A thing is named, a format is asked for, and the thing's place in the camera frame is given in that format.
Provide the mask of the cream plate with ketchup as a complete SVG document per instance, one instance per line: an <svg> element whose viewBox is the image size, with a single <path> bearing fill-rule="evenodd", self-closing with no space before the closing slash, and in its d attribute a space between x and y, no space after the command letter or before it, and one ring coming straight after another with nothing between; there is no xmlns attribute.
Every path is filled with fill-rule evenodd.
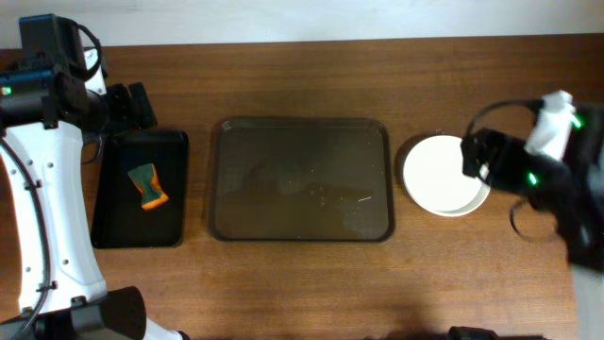
<svg viewBox="0 0 604 340"><path fill-rule="evenodd" d="M462 161L460 137L437 135L423 139L409 151L402 164L404 186L410 194L437 186L451 188L484 184L462 172Z"/></svg>

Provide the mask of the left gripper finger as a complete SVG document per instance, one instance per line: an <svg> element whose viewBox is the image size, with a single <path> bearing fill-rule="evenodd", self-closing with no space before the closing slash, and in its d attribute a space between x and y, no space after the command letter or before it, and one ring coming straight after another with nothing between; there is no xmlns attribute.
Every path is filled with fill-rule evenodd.
<svg viewBox="0 0 604 340"><path fill-rule="evenodd" d="M108 135L119 135L134 130L135 111L131 87L123 83L107 88L106 102L109 108L109 120L106 124Z"/></svg>
<svg viewBox="0 0 604 340"><path fill-rule="evenodd" d="M149 129L158 124L157 117L150 103L146 89L141 82L128 86L131 95L133 126L136 129Z"/></svg>

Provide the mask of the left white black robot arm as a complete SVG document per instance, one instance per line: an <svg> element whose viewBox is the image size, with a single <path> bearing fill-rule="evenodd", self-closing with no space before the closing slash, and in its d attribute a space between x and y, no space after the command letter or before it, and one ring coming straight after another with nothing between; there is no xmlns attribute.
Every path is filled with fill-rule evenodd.
<svg viewBox="0 0 604 340"><path fill-rule="evenodd" d="M180 339L136 287L109 290L92 250L81 181L88 139L154 123L141 84L107 87L99 49L37 51L1 76L1 158L22 260L20 313L5 339Z"/></svg>

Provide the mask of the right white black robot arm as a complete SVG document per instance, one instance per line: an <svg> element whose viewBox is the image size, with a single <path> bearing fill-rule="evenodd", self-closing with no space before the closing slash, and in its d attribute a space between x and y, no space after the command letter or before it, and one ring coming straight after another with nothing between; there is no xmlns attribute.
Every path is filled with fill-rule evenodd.
<svg viewBox="0 0 604 340"><path fill-rule="evenodd" d="M534 127L526 140L480 126L490 112L512 106L532 113ZM519 196L510 217L525 205L555 217L573 270L579 337L602 338L602 105L579 103L564 91L496 102L470 121L461 153L467 177Z"/></svg>

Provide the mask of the pale green plate with ketchup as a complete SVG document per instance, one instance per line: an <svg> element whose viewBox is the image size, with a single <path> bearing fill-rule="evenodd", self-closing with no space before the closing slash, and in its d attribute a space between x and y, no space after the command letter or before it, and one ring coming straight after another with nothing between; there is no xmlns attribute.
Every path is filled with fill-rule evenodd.
<svg viewBox="0 0 604 340"><path fill-rule="evenodd" d="M428 191L410 192L414 202L429 213L443 217L460 217L477 210L491 193L484 184L471 187L429 188Z"/></svg>

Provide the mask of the orange green sponge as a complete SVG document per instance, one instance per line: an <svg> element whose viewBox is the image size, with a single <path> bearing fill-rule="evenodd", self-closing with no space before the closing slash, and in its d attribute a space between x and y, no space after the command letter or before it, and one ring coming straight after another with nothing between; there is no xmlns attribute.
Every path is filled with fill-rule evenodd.
<svg viewBox="0 0 604 340"><path fill-rule="evenodd" d="M127 172L128 177L142 196L141 206L145 211L151 211L169 200L159 183L156 166L147 163Z"/></svg>

